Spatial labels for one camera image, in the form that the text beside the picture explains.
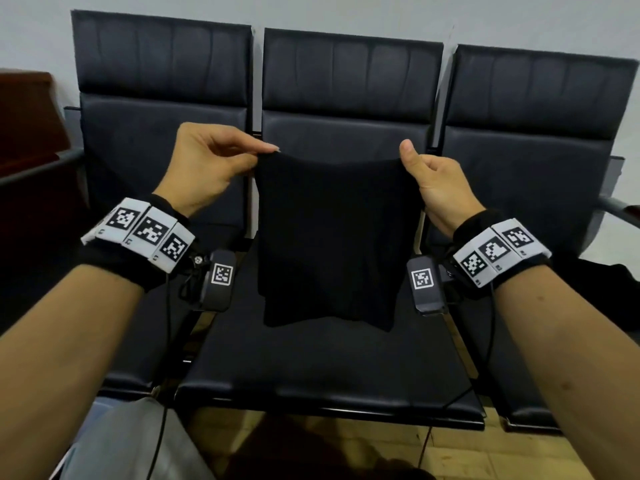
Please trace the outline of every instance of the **wire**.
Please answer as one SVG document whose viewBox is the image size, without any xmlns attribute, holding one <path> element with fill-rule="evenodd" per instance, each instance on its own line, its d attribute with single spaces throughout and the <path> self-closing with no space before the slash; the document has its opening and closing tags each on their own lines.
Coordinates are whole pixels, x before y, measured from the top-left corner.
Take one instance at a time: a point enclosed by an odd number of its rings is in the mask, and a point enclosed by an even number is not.
<svg viewBox="0 0 640 480">
<path fill-rule="evenodd" d="M 169 352 L 171 345 L 171 293 L 169 286 L 169 274 L 166 275 L 164 281 L 164 298 L 166 306 L 166 352 Z M 160 453 L 160 445 L 162 444 L 162 438 L 164 435 L 164 425 L 166 424 L 166 414 L 168 412 L 168 404 L 164 402 L 164 409 L 162 411 L 162 422 L 160 423 L 160 433 L 158 434 L 158 443 L 156 444 L 156 451 L 154 452 L 153 460 L 151 460 L 151 467 L 149 467 L 149 473 L 147 474 L 147 480 L 151 479 L 151 475 L 154 472 L 156 461 L 158 459 L 158 453 Z"/>
<path fill-rule="evenodd" d="M 493 282 L 491 282 L 489 284 L 489 286 L 490 286 L 490 289 L 491 289 L 491 325 L 489 327 L 489 345 L 486 348 L 486 354 L 484 355 L 483 369 L 487 368 L 487 366 L 489 365 L 489 360 L 491 359 L 491 352 L 493 352 L 493 343 L 495 341 L 494 339 L 495 339 L 495 315 L 496 315 L 496 311 L 495 311 L 495 291 L 493 290 Z M 452 400 L 450 400 L 447 404 L 445 404 L 442 407 L 442 410 L 444 411 L 450 405 L 452 405 L 454 403 L 457 403 L 464 396 L 468 395 L 469 392 L 473 391 L 473 389 L 474 389 L 474 387 L 470 386 L 466 390 L 462 391 L 462 393 L 460 393 L 459 395 L 455 396 Z M 430 426 L 429 430 L 427 431 L 427 437 L 424 439 L 424 443 L 422 444 L 422 451 L 420 452 L 420 459 L 418 459 L 418 468 L 420 468 L 422 466 L 422 459 L 424 458 L 424 451 L 427 448 L 427 442 L 429 441 L 429 437 L 431 436 L 431 430 L 432 429 L 433 429 L 433 426 Z"/>
</svg>

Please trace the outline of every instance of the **chair backrest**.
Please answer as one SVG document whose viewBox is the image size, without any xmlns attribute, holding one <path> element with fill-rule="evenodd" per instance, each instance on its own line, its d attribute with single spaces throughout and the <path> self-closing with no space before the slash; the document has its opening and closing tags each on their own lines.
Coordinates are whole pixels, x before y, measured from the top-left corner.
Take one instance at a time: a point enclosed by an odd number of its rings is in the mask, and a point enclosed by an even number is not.
<svg viewBox="0 0 640 480">
<path fill-rule="evenodd" d="M 253 35 L 247 25 L 72 12 L 86 171 L 98 212 L 152 192 L 181 123 L 247 130 Z M 245 179 L 194 220 L 244 227 Z"/>
<path fill-rule="evenodd" d="M 267 29 L 262 135 L 325 162 L 398 158 L 426 148 L 442 44 Z"/>
<path fill-rule="evenodd" d="M 577 254 L 636 70 L 629 59 L 460 45 L 442 154 L 485 206 Z"/>
</svg>

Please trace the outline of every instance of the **wall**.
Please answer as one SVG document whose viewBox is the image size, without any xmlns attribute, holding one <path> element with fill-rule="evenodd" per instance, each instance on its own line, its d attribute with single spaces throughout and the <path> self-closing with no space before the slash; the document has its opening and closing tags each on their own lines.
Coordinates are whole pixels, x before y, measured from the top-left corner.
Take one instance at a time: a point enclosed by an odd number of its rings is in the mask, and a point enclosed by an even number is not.
<svg viewBox="0 0 640 480">
<path fill-rule="evenodd" d="M 94 9 L 265 26 L 558 50 L 640 59 L 640 0 L 0 0 L 0 66 L 52 72 L 60 104 L 77 104 L 69 10 Z M 257 74 L 261 71 L 257 57 Z M 260 77 L 255 79 L 260 107 Z M 259 111 L 254 127 L 259 128 Z M 625 156 L 615 197 L 640 203 L 640 84 L 614 146 Z M 640 230 L 606 217 L 585 257 L 640 278 Z"/>
</svg>

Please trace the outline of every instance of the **qr code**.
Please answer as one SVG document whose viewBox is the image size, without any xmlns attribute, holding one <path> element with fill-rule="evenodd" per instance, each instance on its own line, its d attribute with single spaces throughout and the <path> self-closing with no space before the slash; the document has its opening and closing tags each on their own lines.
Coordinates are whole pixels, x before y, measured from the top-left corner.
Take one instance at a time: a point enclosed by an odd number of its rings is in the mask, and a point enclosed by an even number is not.
<svg viewBox="0 0 640 480">
<path fill-rule="evenodd" d="M 116 213 L 109 219 L 107 225 L 115 227 L 116 229 L 126 230 L 135 222 L 139 215 L 140 212 L 137 210 L 121 207 L 116 210 Z"/>
<path fill-rule="evenodd" d="M 421 290 L 423 288 L 431 288 L 433 286 L 433 278 L 431 276 L 431 268 L 412 271 L 413 288 Z"/>
<path fill-rule="evenodd" d="M 175 233 L 169 236 L 164 246 L 160 248 L 160 252 L 172 261 L 178 262 L 183 252 L 187 249 L 187 243 L 181 240 Z"/>
<path fill-rule="evenodd" d="M 460 264 L 464 266 L 464 268 L 469 273 L 469 276 L 471 276 L 472 278 L 487 266 L 487 264 L 484 262 L 484 259 L 478 256 L 478 253 L 476 253 L 475 251 L 464 258 Z"/>
<path fill-rule="evenodd" d="M 168 230 L 169 227 L 164 224 L 160 224 L 160 222 L 155 221 L 150 217 L 145 217 L 142 219 L 142 224 L 140 224 L 135 230 L 134 235 L 140 239 L 150 242 L 151 244 L 157 244 L 162 240 Z"/>
<path fill-rule="evenodd" d="M 511 250 L 500 240 L 499 237 L 492 237 L 489 241 L 485 242 L 479 247 L 480 252 L 489 259 L 489 261 L 496 262 L 501 257 L 511 252 Z"/>
<path fill-rule="evenodd" d="M 527 234 L 521 227 L 514 227 L 502 233 L 516 248 L 521 248 L 533 242 L 532 236 Z"/>
<path fill-rule="evenodd" d="M 229 286 L 231 284 L 231 275 L 233 272 L 233 266 L 215 263 L 213 266 L 213 273 L 211 274 L 211 282 L 215 285 Z"/>
</svg>

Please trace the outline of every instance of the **person's right arm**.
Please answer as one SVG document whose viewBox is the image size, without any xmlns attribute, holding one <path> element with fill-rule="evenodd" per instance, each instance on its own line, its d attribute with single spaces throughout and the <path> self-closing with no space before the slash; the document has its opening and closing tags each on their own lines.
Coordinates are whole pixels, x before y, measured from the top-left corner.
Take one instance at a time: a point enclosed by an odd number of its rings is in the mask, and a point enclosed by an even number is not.
<svg viewBox="0 0 640 480">
<path fill-rule="evenodd" d="M 427 215 L 452 236 L 484 207 L 460 165 L 400 154 Z M 597 479 L 640 475 L 640 347 L 548 266 L 517 274 L 495 292 L 496 306 L 558 425 Z"/>
</svg>

